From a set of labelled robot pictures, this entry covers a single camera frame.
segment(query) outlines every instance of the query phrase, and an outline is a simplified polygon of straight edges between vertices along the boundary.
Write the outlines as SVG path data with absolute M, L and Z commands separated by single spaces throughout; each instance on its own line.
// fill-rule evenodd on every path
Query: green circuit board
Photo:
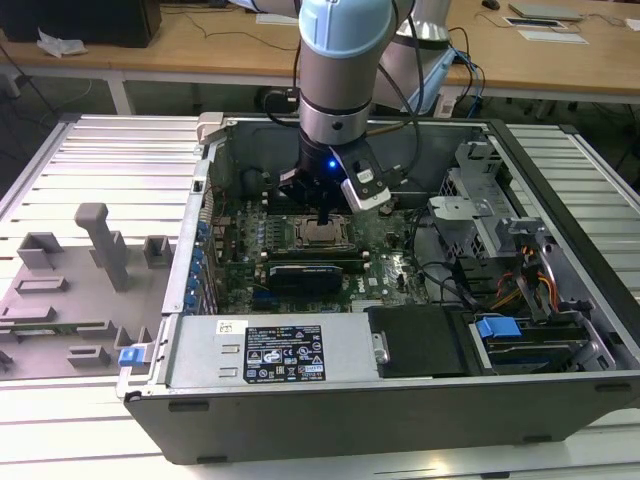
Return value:
M 218 223 L 226 224 L 212 253 L 217 256 L 218 276 L 222 277 L 219 290 L 222 314 L 351 312 L 375 304 L 403 305 L 429 300 L 404 250 L 412 211 L 391 211 L 383 216 L 373 210 L 332 216 L 336 233 L 329 235 L 330 244 L 326 243 L 325 230 L 317 229 L 315 217 L 268 213 L 256 202 L 229 202 L 217 218 Z M 304 255 L 314 253 L 313 259 L 306 256 L 299 261 L 290 259 L 302 251 Z M 269 255 L 265 258 L 262 252 Z M 362 252 L 366 252 L 366 261 Z M 280 260 L 278 254 L 288 259 Z M 322 297 L 272 298 L 268 271 L 276 264 L 342 267 L 342 288 Z M 269 300 L 268 308 L 256 308 L 254 300 L 258 295 Z

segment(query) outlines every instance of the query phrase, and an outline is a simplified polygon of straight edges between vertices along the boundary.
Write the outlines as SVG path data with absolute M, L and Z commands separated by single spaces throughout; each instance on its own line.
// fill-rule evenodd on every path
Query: barcode sticker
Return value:
M 218 320 L 218 335 L 244 335 L 249 322 L 247 320 Z

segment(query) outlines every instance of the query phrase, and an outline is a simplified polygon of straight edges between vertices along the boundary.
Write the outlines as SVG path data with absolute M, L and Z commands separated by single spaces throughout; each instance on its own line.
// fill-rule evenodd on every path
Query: white paper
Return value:
M 47 35 L 42 30 L 38 29 L 40 33 L 40 40 L 37 45 L 49 55 L 53 55 L 57 58 L 62 58 L 62 55 L 79 55 L 81 53 L 87 53 L 87 49 L 84 48 L 82 40 L 62 40 Z
M 256 23 L 265 23 L 269 25 L 298 25 L 298 19 L 285 17 L 284 15 L 274 15 L 273 13 L 259 13 L 256 15 Z
M 633 18 L 627 18 L 625 20 L 625 22 L 627 22 L 627 25 L 629 25 L 629 28 L 631 30 L 633 30 L 634 32 L 640 32 L 640 20 L 634 20 Z
M 518 30 L 518 33 L 533 42 L 578 43 L 589 45 L 589 42 L 576 33 L 533 32 L 529 30 Z

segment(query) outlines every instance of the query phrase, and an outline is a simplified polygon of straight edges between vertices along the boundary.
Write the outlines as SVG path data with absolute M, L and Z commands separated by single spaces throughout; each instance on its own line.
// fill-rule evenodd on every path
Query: floor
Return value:
M 59 112 L 115 113 L 109 89 L 105 82 L 36 78 L 38 89 Z M 156 82 L 130 82 L 128 91 L 138 114 L 192 115 L 192 94 L 188 84 L 161 84 Z M 250 86 L 201 85 L 204 111 L 254 112 L 256 88 Z M 570 111 L 566 102 L 559 102 L 554 111 L 538 121 L 534 117 L 532 102 L 514 99 L 485 99 L 479 116 L 499 118 L 508 123 L 572 124 L 612 165 L 617 164 L 640 130 L 640 108 L 634 107 L 634 117 L 626 105 L 593 105 L 581 103 Z M 465 116 L 470 106 L 463 102 L 456 110 Z M 0 197 L 11 186 L 28 160 L 37 151 L 54 125 L 52 115 L 29 84 L 22 87 L 19 99 L 4 99 L 0 103 Z M 620 169 L 622 176 L 634 182 L 640 170 L 640 161 L 628 155 Z

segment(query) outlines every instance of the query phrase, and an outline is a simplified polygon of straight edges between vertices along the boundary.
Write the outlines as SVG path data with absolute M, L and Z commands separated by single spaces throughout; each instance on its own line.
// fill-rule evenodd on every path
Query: metal slotted workbench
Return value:
M 73 221 L 80 202 L 107 203 L 110 228 L 120 230 L 129 244 L 150 233 L 175 241 L 201 156 L 196 121 L 84 116 L 58 126 L 0 203 L 0 288 L 8 286 L 20 267 L 15 250 L 24 233 L 51 230 L 63 246 L 88 244 Z M 638 295 L 640 210 L 635 193 L 578 135 L 557 127 L 511 129 Z M 535 215 L 522 189 L 513 188 Z M 562 443 L 181 467 L 168 463 L 129 416 L 116 398 L 115 381 L 0 382 L 0 477 L 96 478 L 100 472 L 97 478 L 113 478 L 123 471 L 178 480 L 468 479 L 496 472 L 527 479 L 640 475 L 640 410 L 635 408 L 613 412 Z
M 578 134 L 557 126 L 511 125 L 511 131 L 582 229 L 640 301 L 640 199 Z M 514 182 L 527 213 L 538 216 Z

